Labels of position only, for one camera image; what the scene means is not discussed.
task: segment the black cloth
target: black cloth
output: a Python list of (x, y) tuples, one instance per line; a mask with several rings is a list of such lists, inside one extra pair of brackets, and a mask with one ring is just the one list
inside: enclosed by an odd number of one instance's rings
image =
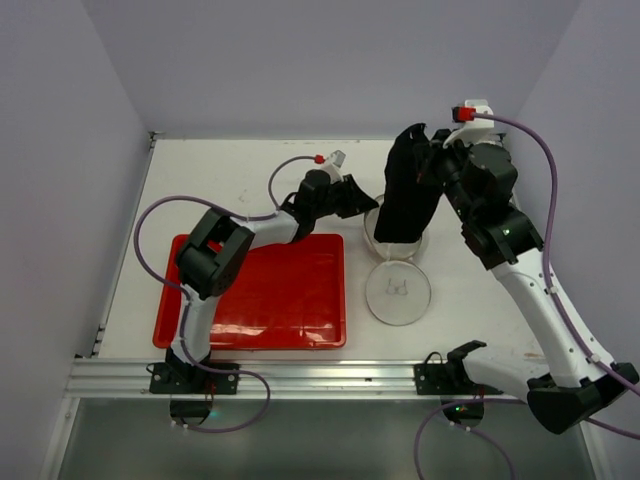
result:
[(424, 129), (424, 123), (411, 125), (398, 135), (389, 151), (384, 203), (374, 232), (378, 242), (417, 242), (436, 211), (442, 188), (418, 183), (425, 152), (430, 149)]

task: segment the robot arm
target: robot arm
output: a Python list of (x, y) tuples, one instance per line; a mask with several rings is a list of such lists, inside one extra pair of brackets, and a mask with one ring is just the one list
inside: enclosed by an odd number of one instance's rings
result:
[(220, 296), (235, 281), (249, 250), (301, 240), (319, 218), (333, 214), (349, 218), (378, 207), (351, 175), (341, 174), (343, 158), (337, 157), (307, 172), (293, 199), (286, 200), (269, 219), (236, 220), (213, 208), (203, 215), (175, 258), (180, 283), (191, 300), (186, 315), (187, 301), (183, 300), (181, 324), (165, 359), (173, 371), (191, 370), (182, 340), (195, 361), (209, 358), (210, 331)]
[[(466, 106), (491, 113), (486, 103)], [(394, 146), (396, 154), (392, 149), (385, 172), (393, 171), (389, 168), (393, 164), (395, 171), (400, 169), (398, 165), (411, 170), (414, 182), (422, 184), (424, 190), (416, 191), (410, 201), (431, 203), (426, 207), (430, 212), (435, 211), (433, 204), (444, 194), (462, 223), (467, 246), (511, 295), (545, 358), (514, 355), (511, 349), (474, 341), (450, 352), (445, 365), (427, 364), (423, 368), (432, 382), (448, 383), (447, 390), (478, 384), (514, 395), (529, 404), (545, 428), (562, 433), (612, 403), (625, 388), (585, 356), (546, 291), (542, 239), (529, 218), (511, 202), (517, 170), (504, 148), (477, 143), (492, 128), (492, 121), (468, 122), (454, 132), (438, 130), (429, 140), (424, 125), (414, 125), (396, 140), (396, 145), (404, 145), (404, 149), (399, 152)], [(389, 183), (400, 181), (400, 177), (387, 175), (385, 203), (376, 226), (378, 241), (412, 241), (408, 234), (404, 238), (404, 231), (389, 228), (396, 218), (396, 211), (390, 207), (393, 202), (387, 201), (387, 194), (393, 192)], [(407, 211), (411, 205), (400, 202), (394, 208)], [(418, 213), (413, 230), (422, 231), (431, 216), (425, 218)], [(637, 383), (633, 365), (615, 363), (586, 327), (557, 278), (554, 288), (581, 338), (587, 340), (599, 360)]]

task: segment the gray wall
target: gray wall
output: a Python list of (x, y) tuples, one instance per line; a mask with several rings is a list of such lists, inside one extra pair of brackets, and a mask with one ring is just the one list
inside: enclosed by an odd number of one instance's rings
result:
[[(637, 0), (585, 0), (519, 118), (558, 161), (559, 278), (605, 347), (640, 368), (638, 18)], [(542, 229), (549, 170), (531, 140), (514, 133), (512, 144), (519, 198)], [(640, 431), (639, 401), (627, 394), (599, 418)], [(604, 435), (615, 478), (637, 478), (640, 442)]]
[(0, 478), (34, 478), (124, 245), (147, 138), (82, 5), (0, 3)]
[(376, 137), (515, 115), (579, 0), (83, 0), (147, 127)]

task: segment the red cable tip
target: red cable tip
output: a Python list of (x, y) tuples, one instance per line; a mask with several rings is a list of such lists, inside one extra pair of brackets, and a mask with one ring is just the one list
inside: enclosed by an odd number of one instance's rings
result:
[(470, 122), (476, 109), (473, 107), (454, 107), (452, 109), (453, 121), (456, 123)]

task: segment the red tray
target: red tray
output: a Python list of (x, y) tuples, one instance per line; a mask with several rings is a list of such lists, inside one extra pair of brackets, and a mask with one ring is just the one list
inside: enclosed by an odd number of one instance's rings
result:
[[(187, 239), (173, 239), (165, 278), (179, 282), (173, 258)], [(168, 348), (178, 327), (181, 294), (165, 286), (153, 344)], [(344, 244), (314, 234), (288, 245), (251, 250), (220, 298), (211, 346), (223, 350), (340, 348), (347, 339)]]

